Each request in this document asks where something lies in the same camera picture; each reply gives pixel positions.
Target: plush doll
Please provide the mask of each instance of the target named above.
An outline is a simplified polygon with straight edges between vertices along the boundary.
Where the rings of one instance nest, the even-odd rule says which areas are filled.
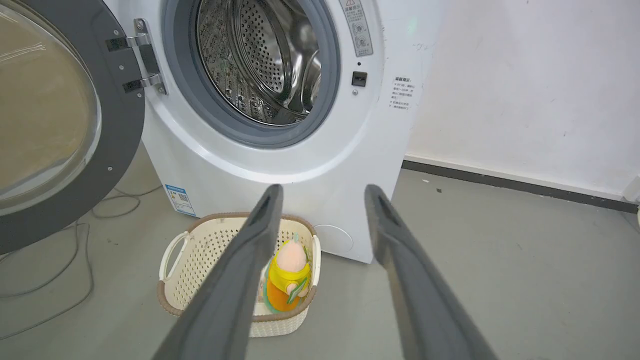
[[[307,295],[311,266],[305,248],[293,240],[282,244],[265,271],[264,302],[274,313],[293,310]]]

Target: dark baseboard strip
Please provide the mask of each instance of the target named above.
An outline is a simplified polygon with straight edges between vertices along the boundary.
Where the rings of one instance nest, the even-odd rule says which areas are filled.
[[[599,208],[607,208],[607,209],[613,209],[618,211],[624,211],[626,213],[635,214],[638,210],[638,205],[632,204],[630,202],[604,199],[597,196],[585,195],[583,193],[575,193],[567,190],[548,188],[546,186],[540,186],[540,185],[534,185],[529,183],[523,183],[521,181],[503,179],[501,177],[482,175],[482,174],[477,174],[475,172],[455,170],[452,168],[445,168],[445,167],[437,167],[435,165],[416,163],[414,161],[404,160],[402,163],[402,168],[405,168],[407,170],[424,172],[427,174],[433,174],[437,176],[450,177],[452,179],[470,181],[472,183],[486,184],[491,186],[497,186],[500,188],[519,190],[521,192],[534,193],[536,195],[555,197],[556,199],[579,202],[581,204],[588,204],[588,205],[598,206]]]

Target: door hinge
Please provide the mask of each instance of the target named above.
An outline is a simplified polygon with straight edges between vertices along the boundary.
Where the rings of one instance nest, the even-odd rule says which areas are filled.
[[[138,66],[140,66],[140,73],[143,77],[122,84],[124,91],[132,92],[153,86],[158,93],[166,95],[166,87],[160,74],[160,67],[156,60],[156,53],[154,52],[154,47],[151,42],[147,21],[145,19],[134,19],[133,28],[136,31],[135,36],[114,38],[107,42],[109,51],[138,48],[140,52],[142,64],[139,63]]]

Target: gray floor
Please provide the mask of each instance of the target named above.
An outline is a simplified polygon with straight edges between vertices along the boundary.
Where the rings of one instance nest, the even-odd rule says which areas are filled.
[[[119,187],[157,186],[140,151]],[[130,200],[97,208],[115,213]],[[635,216],[403,170],[393,198],[501,359],[639,359],[640,235]],[[85,216],[95,291],[69,313],[0,341],[2,359],[150,359],[175,318],[156,300],[166,244],[192,223],[163,192],[132,214]],[[38,284],[68,259],[60,233],[0,265],[0,293]],[[0,336],[86,291],[81,258],[27,297],[0,300]],[[250,340],[247,359],[399,359],[385,273],[323,256],[319,293],[289,336]]]

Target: washing machine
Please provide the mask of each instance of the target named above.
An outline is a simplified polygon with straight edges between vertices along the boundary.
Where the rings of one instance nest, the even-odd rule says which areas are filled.
[[[364,188],[393,192],[443,1],[0,0],[0,252],[86,213],[141,138],[176,211],[279,183],[370,263]]]

